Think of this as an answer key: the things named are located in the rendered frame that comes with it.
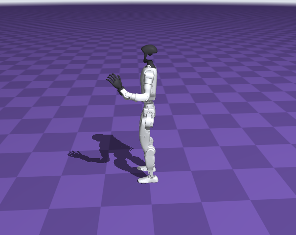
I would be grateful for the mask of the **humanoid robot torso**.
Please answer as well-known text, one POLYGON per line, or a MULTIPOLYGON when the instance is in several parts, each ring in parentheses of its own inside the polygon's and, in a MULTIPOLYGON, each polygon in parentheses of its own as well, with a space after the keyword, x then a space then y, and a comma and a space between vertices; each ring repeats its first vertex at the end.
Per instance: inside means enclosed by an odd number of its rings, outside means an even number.
MULTIPOLYGON (((148 67, 142 69, 141 75, 140 75, 140 83, 141 83, 141 94, 144 93, 144 74, 146 71, 153 71, 154 73, 154 80, 152 82, 152 87, 151 87, 151 93, 150 93, 150 98, 147 102, 144 102, 144 107, 143 107, 143 117, 146 117, 147 114, 152 114, 152 117, 155 118, 156 115, 156 110, 155 106, 152 100, 155 100, 156 98, 156 88, 157 88, 157 68, 151 68, 150 65, 147 65, 148 67)), ((156 67, 156 66, 155 66, 156 67)))

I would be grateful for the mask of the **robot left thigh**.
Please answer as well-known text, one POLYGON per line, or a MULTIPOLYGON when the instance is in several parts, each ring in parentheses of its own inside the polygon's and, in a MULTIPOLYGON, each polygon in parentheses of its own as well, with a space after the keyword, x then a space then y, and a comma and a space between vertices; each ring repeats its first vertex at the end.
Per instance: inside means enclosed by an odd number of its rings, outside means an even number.
POLYGON ((152 128, 154 124, 154 118, 152 114, 147 114, 146 117, 143 117, 139 127, 139 140, 143 151, 146 154, 148 149, 153 149, 155 152, 155 148, 152 145, 148 145, 150 141, 150 127, 152 128))

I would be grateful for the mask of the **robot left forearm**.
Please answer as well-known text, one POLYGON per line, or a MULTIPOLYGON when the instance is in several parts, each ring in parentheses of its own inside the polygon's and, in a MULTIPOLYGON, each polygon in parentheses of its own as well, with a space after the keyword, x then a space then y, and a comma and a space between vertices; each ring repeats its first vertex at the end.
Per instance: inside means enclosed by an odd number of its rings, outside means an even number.
POLYGON ((138 101, 146 101, 148 99, 148 96, 146 94, 129 93, 124 88, 121 90, 121 93, 125 100, 133 100, 135 102, 138 102, 138 101))

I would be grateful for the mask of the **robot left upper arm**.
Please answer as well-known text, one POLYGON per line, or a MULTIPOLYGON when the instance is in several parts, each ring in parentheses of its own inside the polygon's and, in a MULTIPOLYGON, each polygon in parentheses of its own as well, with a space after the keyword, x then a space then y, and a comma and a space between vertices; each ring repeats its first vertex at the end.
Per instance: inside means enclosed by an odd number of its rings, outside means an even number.
POLYGON ((148 99, 146 101, 142 102, 147 102, 150 98, 150 93, 151 93, 151 87, 152 87, 152 82, 154 80, 154 73, 152 70, 147 70, 144 74, 144 94, 148 96, 148 99))

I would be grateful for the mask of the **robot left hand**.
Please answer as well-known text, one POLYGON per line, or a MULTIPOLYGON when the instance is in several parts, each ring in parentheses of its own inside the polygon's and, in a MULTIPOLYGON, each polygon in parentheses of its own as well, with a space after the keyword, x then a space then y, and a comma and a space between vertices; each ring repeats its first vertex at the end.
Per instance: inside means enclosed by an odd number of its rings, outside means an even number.
POLYGON ((110 74, 109 76, 111 76, 111 77, 109 77, 108 76, 108 78, 110 79, 106 79, 106 80, 108 80, 115 88, 117 88, 118 90, 118 92, 119 92, 119 94, 120 95, 122 95, 122 93, 121 93, 121 90, 124 88, 123 86, 122 86, 122 83, 121 83, 121 78, 120 78, 120 76, 119 75, 115 75, 115 74, 113 74, 112 73, 112 75, 110 74), (113 76, 112 76, 113 75, 113 76), (115 77, 115 78, 114 78, 115 77), (118 78, 117 78, 118 77, 118 78), (114 80, 113 80, 114 79, 114 80))

